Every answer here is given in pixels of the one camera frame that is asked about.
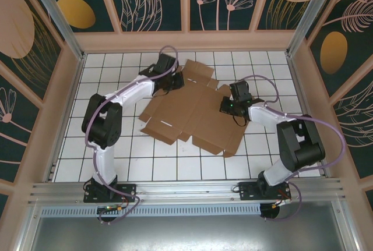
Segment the aluminium mounting rail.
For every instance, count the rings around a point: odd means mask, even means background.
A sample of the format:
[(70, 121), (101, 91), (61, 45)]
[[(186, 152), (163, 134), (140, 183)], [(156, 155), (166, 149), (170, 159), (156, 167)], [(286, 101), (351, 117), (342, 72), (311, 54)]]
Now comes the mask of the aluminium mounting rail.
[[(238, 203), (240, 197), (232, 191), (239, 180), (136, 182), (136, 194), (141, 204), (203, 204)], [(337, 178), (294, 178), (291, 180), (303, 201), (343, 200), (346, 193)], [(35, 183), (28, 204), (82, 205), (83, 182)]]

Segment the aluminium frame post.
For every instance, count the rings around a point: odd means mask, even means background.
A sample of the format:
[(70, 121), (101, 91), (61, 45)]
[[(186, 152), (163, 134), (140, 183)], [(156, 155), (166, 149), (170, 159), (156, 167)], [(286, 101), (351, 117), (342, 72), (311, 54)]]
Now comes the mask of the aluminium frame post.
[(63, 13), (61, 12), (59, 6), (57, 5), (56, 0), (41, 0), (43, 5), (46, 7), (46, 9), (49, 11), (51, 18), (57, 25), (57, 28), (65, 38), (65, 41), (71, 48), (74, 55), (77, 57), (77, 59), (81, 60), (83, 59), (83, 50), (81, 49), (77, 39), (75, 38), (75, 35), (70, 27), (70, 25), (67, 23)]
[(321, 10), (326, 4), (326, 1), (327, 0), (310, 0), (286, 49), (287, 59), (291, 59), (295, 55), (313, 22), (317, 19), (318, 15), (322, 13)]

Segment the brown cardboard box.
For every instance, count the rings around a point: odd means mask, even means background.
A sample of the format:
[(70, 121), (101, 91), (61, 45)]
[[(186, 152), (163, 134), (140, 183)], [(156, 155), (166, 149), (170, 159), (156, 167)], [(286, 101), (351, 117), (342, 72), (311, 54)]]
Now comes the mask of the brown cardboard box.
[(213, 68), (190, 59), (178, 71), (184, 86), (155, 93), (139, 116), (146, 124), (141, 131), (169, 145), (192, 140), (214, 155), (236, 155), (246, 127), (243, 119), (219, 111), (223, 98), (231, 95), (229, 86), (219, 86)]

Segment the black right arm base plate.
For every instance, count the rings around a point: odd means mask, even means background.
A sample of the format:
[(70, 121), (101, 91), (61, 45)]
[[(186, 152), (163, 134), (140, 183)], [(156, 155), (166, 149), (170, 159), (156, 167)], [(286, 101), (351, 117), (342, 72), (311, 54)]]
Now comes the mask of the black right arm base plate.
[(238, 184), (241, 200), (277, 201), (291, 199), (288, 183), (261, 188), (257, 182), (240, 182)]

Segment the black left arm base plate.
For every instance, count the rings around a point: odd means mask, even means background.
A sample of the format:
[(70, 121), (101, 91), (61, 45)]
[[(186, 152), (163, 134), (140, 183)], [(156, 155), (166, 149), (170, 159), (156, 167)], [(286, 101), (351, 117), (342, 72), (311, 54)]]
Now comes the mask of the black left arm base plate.
[[(135, 184), (117, 184), (116, 190), (129, 194), (130, 196), (125, 196), (125, 198), (133, 203), (135, 201), (134, 194), (136, 193)], [(101, 184), (88, 184), (84, 188), (84, 203), (122, 203), (123, 195), (118, 194), (110, 190)]]

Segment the grey metal sheet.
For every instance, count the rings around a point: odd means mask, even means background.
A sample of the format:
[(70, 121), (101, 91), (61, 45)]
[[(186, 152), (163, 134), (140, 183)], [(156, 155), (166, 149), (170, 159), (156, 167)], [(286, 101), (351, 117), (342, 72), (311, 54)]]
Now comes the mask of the grey metal sheet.
[(258, 216), (43, 218), (32, 251), (346, 251), (332, 220)]

